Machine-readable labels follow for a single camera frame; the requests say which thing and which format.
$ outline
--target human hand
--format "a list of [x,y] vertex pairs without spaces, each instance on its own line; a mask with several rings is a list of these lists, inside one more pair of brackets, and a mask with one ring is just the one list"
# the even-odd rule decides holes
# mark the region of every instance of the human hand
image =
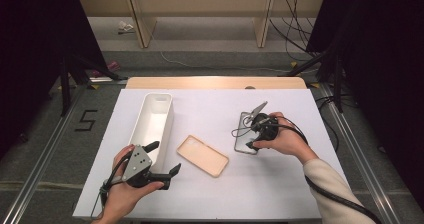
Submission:
[[[294,128],[292,123],[284,119],[284,115],[281,112],[273,112],[269,114],[269,116],[277,118],[278,124],[280,125]],[[311,159],[318,158],[315,152],[296,132],[284,127],[278,128],[278,135],[274,140],[256,141],[253,143],[253,146],[257,148],[272,148],[283,154],[293,155],[297,157],[302,164]]]
[[[126,155],[128,152],[134,150],[134,145],[124,147],[114,158],[113,168],[117,163]],[[116,171],[115,176],[122,176],[125,171],[125,165],[121,165]],[[105,208],[101,218],[93,221],[93,223],[116,223],[122,217],[130,213],[137,202],[144,196],[160,189],[163,187],[163,182],[152,182],[148,185],[135,188],[128,185],[126,182],[122,182],[113,185],[109,190],[108,199],[106,201]]]

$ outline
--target white plastic container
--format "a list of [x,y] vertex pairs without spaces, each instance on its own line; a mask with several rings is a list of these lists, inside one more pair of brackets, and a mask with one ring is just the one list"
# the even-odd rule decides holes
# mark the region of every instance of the white plastic container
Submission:
[[165,93],[149,93],[144,97],[138,120],[128,144],[147,146],[159,141],[159,147],[148,153],[152,159],[150,171],[161,173],[171,134],[174,110],[172,96]]

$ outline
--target white tabletop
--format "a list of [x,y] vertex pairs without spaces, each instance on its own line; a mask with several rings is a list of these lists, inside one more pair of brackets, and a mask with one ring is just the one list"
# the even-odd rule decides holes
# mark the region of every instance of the white tabletop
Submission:
[[[164,173],[181,163],[170,189],[139,201],[128,218],[176,221],[290,221],[320,218],[304,179],[302,165],[292,156],[263,149],[258,155],[234,151],[240,113],[268,101],[262,112],[282,111],[303,131],[310,146],[344,173],[309,90],[158,90],[125,89],[117,100],[103,141],[76,206],[74,216],[89,218],[98,190],[111,172],[113,157],[126,145],[148,93],[173,97],[174,122]],[[177,154],[177,147],[194,135],[226,154],[229,163],[213,178]],[[94,216],[100,212],[97,203]]]

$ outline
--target white sleeve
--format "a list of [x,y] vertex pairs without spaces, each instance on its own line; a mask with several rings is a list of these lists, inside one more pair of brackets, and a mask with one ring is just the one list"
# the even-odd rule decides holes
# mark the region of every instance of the white sleeve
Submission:
[[[313,183],[322,189],[362,206],[361,202],[353,195],[348,184],[325,161],[321,159],[310,160],[303,165],[303,171]],[[322,222],[325,224],[374,223],[364,214],[330,200],[315,190],[311,189],[311,193],[317,201]]]

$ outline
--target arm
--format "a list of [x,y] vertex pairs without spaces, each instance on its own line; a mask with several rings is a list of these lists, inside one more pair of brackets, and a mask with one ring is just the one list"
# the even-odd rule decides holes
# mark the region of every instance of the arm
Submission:
[[[134,149],[134,145],[129,145],[123,148],[113,161],[113,167],[124,157],[128,152]],[[116,172],[116,176],[122,176],[125,167],[121,165]],[[109,191],[108,199],[99,218],[92,223],[117,223],[121,218],[130,213],[137,202],[144,196],[160,189],[163,186],[162,182],[152,182],[142,188],[134,188],[126,182],[112,186]]]
[[[278,123],[281,125],[293,126],[282,118],[284,116],[281,112],[271,113],[270,116],[276,117]],[[295,132],[280,128],[274,140],[257,141],[253,146],[258,148],[272,148],[285,155],[295,156],[302,163],[305,175],[316,185],[356,204],[362,205],[341,176],[330,165],[319,159],[317,154]],[[311,192],[317,201],[323,223],[374,223],[367,216],[349,207],[334,202],[314,190],[311,190]]]

